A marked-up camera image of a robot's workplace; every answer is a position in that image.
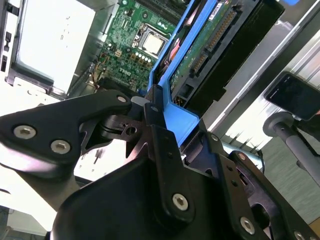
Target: cpu socket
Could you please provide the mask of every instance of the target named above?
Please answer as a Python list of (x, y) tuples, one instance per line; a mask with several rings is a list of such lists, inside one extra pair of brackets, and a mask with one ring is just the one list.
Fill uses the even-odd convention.
[(168, 42), (165, 34), (149, 24), (142, 23), (132, 43), (133, 48), (139, 48), (146, 54), (158, 58)]

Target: black plastic arm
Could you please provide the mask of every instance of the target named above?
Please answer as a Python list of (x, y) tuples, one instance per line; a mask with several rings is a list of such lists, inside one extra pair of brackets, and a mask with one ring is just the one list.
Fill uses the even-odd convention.
[[(98, 119), (97, 124), (105, 116), (124, 114), (131, 105), (123, 93), (109, 90), (2, 116), (0, 148), (8, 156), (1, 157), (0, 164), (42, 178), (69, 175), (81, 156), (82, 139), (88, 134), (80, 132), (81, 124)], [(56, 140), (66, 144), (52, 146)], [(69, 151), (61, 154), (53, 147)]]

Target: phone screen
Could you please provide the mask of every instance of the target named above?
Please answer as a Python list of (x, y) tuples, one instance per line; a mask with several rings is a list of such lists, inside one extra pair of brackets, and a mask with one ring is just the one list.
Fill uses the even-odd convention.
[(320, 91), (289, 72), (281, 74), (264, 97), (306, 121), (320, 110)]

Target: motherboard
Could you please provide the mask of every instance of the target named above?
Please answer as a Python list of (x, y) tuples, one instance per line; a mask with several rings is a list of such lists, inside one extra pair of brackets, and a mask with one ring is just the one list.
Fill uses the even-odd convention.
[(101, 77), (145, 95), (149, 74), (176, 26), (136, 0), (119, 1), (98, 58)]

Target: green circuit board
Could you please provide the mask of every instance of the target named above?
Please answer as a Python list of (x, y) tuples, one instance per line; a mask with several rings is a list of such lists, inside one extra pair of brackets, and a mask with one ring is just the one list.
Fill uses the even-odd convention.
[(146, 93), (149, 74), (175, 26), (135, 0), (119, 1), (98, 61), (105, 77)]
[(189, 75), (190, 70), (194, 69), (195, 65), (201, 66), (204, 57), (202, 57), (200, 54), (204, 46), (208, 44), (208, 40), (211, 36), (210, 33), (212, 33), (215, 30), (219, 22), (224, 18), (224, 15), (229, 9), (230, 4), (231, 1), (228, 0), (226, 0), (225, 2), (217, 3), (208, 21), (205, 23), (204, 27), (199, 33), (197, 39), (190, 47), (189, 51), (181, 61), (175, 73), (172, 75), (170, 79), (171, 91), (174, 90), (176, 84), (179, 82), (181, 77)]

